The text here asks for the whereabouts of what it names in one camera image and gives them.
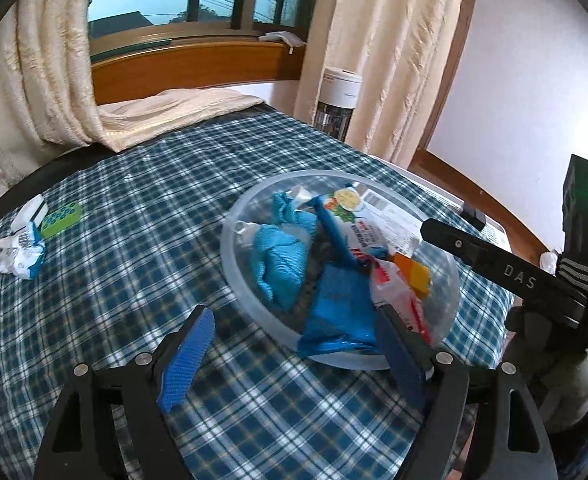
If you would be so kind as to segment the dark gloved right hand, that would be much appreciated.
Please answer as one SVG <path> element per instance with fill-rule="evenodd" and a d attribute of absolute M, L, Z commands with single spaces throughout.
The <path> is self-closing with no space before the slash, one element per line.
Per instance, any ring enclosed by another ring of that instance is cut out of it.
<path fill-rule="evenodd" d="M 588 414 L 588 350 L 566 326 L 517 306 L 506 318 L 512 334 L 503 360 L 522 374 L 550 434 L 570 429 Z"/>

